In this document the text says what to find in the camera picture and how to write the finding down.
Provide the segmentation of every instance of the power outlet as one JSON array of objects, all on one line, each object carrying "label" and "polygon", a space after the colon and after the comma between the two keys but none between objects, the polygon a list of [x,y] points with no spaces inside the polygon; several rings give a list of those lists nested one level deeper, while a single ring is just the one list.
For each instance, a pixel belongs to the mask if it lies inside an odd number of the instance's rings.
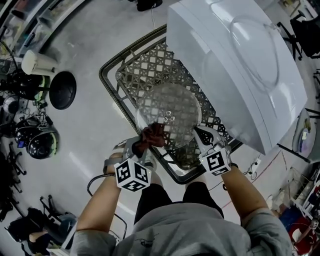
[{"label": "power outlet", "polygon": [[257,163],[257,164],[253,164],[252,165],[252,174],[251,174],[251,176],[253,176],[254,175],[254,173],[257,171],[257,169],[258,169],[258,166],[260,165],[260,163],[261,163],[261,160],[259,159],[259,158],[257,158],[256,160],[254,160],[254,163]]}]

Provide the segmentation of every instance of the black shorts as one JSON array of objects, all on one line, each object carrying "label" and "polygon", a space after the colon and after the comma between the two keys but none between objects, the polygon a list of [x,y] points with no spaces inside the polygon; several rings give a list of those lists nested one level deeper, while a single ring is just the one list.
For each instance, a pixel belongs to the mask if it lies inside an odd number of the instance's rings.
[{"label": "black shorts", "polygon": [[[181,203],[196,203],[217,209],[221,216],[224,214],[221,208],[212,199],[206,184],[203,182],[193,182],[185,190]],[[171,205],[173,202],[164,188],[158,184],[151,184],[142,190],[138,208],[136,210],[134,224],[153,209]]]}]

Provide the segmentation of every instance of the floor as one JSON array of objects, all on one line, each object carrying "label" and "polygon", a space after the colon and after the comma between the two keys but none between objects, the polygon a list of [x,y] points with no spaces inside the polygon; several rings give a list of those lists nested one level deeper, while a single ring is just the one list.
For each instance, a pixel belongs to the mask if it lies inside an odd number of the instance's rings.
[{"label": "floor", "polygon": [[[163,5],[154,9],[155,26],[166,23],[167,8],[176,0],[165,0]],[[289,16],[278,5],[267,8],[266,13],[274,23],[281,21],[290,28]],[[63,212],[71,212],[79,216],[90,199],[87,184],[91,178],[102,173],[104,160],[110,155],[115,144],[123,139],[135,136],[135,132],[121,115],[113,103],[107,90],[101,83],[98,72],[100,67],[126,46],[154,29],[150,11],[138,12],[133,2],[126,0],[92,0],[81,6],[76,14],[59,33],[56,33],[47,53],[54,54],[59,61],[59,69],[67,70],[75,75],[77,94],[73,104],[66,110],[56,110],[50,103],[47,114],[59,131],[60,148],[55,157],[36,160],[25,151],[21,157],[21,165],[27,175],[21,177],[22,194],[17,194],[19,207],[23,212],[28,207],[41,207],[40,196],[53,196],[56,206]],[[316,88],[312,74],[316,63],[304,57],[297,62],[304,80],[308,95],[306,107],[318,109]],[[291,147],[295,124],[288,131],[281,143]],[[233,162],[242,171],[247,171],[251,164],[261,159],[254,185],[267,198],[277,195],[286,182],[294,166],[301,172],[307,164],[299,158],[274,148],[268,155],[260,155],[257,151],[242,145],[231,155]],[[164,188],[174,201],[182,199],[185,187],[176,184],[164,169],[159,167],[157,173],[161,177]],[[221,182],[220,177],[207,176],[207,186],[212,189]],[[94,191],[99,181],[92,185]],[[225,219],[239,223],[240,219],[222,184],[210,191],[217,204],[223,208]],[[140,193],[122,190],[116,213],[128,223],[129,235],[132,232],[133,220]],[[0,223],[0,250],[4,255],[23,255],[20,245],[6,233],[6,227],[15,220],[18,214],[10,212]],[[111,229],[120,237],[124,226],[114,219]]]}]

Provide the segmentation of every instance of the metal grill rack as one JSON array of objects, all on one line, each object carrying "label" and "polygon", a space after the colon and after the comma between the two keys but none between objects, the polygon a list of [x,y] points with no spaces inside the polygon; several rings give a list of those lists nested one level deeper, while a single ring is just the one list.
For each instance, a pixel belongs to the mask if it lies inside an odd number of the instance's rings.
[{"label": "metal grill rack", "polygon": [[[102,83],[138,134],[135,112],[143,95],[164,83],[183,86],[200,104],[201,125],[216,129],[235,151],[241,143],[229,136],[206,95],[166,45],[166,28],[164,25],[153,30],[103,65],[99,72]],[[195,139],[177,149],[154,148],[152,152],[178,184],[186,184],[205,172]]]}]

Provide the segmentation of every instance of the black office chair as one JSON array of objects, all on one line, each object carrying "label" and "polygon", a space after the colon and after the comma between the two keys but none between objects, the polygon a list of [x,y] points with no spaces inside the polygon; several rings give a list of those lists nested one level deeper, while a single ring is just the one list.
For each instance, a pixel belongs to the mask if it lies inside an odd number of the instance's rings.
[{"label": "black office chair", "polygon": [[291,27],[294,34],[290,34],[285,26],[279,22],[278,27],[283,28],[288,37],[283,39],[292,45],[293,59],[296,59],[296,52],[298,52],[298,59],[302,60],[302,50],[305,55],[311,59],[319,59],[319,55],[315,55],[320,52],[320,15],[312,20],[299,21],[300,17],[306,17],[302,11],[298,11],[299,14],[290,20]]}]

